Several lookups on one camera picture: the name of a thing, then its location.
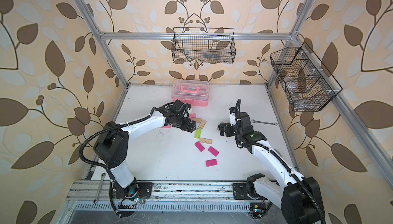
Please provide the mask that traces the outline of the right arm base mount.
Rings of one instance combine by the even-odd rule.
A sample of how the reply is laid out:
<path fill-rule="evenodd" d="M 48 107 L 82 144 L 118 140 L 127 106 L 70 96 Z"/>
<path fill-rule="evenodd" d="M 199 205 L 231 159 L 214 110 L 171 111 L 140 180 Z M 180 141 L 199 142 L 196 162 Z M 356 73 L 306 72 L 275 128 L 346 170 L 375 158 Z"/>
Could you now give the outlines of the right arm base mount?
<path fill-rule="evenodd" d="M 246 182 L 232 184 L 233 198 L 235 200 L 275 200 L 279 196 L 277 185 L 271 182 Z"/>

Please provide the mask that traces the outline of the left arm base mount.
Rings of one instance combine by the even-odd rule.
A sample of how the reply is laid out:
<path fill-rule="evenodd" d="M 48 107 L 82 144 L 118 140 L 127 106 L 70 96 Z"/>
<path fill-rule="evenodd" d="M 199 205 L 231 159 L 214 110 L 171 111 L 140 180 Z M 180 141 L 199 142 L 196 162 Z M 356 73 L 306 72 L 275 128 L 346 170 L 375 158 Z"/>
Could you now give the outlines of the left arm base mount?
<path fill-rule="evenodd" d="M 125 189 L 116 182 L 112 183 L 110 194 L 115 200 L 115 206 L 121 209 L 131 208 L 137 204 L 145 204 L 152 194 L 153 183 L 138 182 Z"/>

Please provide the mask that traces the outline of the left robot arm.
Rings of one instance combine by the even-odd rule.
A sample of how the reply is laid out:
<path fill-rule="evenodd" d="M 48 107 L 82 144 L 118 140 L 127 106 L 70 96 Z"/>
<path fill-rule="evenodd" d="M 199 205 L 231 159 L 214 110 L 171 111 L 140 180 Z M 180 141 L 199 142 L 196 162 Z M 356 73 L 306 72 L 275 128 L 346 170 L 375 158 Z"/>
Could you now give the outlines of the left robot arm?
<path fill-rule="evenodd" d="M 129 144 L 137 137 L 165 126 L 194 132 L 196 122 L 189 117 L 191 109 L 190 104 L 175 100 L 152 108 L 147 116 L 140 119 L 120 124 L 109 122 L 80 145 L 79 158 L 87 164 L 103 168 L 111 181 L 133 195 L 137 191 L 137 180 L 126 163 Z M 92 161 L 84 155 L 85 147 L 93 139 L 97 139 L 93 150 L 102 162 Z"/>

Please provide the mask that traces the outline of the lime green block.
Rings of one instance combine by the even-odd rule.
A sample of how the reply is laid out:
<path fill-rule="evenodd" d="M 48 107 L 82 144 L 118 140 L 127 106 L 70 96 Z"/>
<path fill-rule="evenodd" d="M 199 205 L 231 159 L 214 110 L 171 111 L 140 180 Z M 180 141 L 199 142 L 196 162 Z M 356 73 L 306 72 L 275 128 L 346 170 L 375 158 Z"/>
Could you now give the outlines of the lime green block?
<path fill-rule="evenodd" d="M 195 138 L 195 139 L 200 139 L 200 137 L 201 137 L 201 132 L 202 132 L 201 129 L 197 129 L 197 130 L 195 131 L 194 138 Z"/>

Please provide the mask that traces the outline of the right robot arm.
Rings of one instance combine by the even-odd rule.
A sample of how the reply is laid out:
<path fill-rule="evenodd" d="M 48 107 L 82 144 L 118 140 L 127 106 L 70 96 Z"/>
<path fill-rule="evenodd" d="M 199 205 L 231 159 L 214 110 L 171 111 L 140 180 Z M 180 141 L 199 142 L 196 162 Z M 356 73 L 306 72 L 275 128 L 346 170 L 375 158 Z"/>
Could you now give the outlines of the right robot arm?
<path fill-rule="evenodd" d="M 241 111 L 240 100 L 229 112 L 230 121 L 218 126 L 220 135 L 233 137 L 236 146 L 247 149 L 259 159 L 274 178 L 271 181 L 262 173 L 248 177 L 246 185 L 249 197 L 269 200 L 281 209 L 289 224 L 324 224 L 326 214 L 318 182 L 313 177 L 304 177 L 291 167 L 267 138 L 254 130 L 248 113 Z"/>

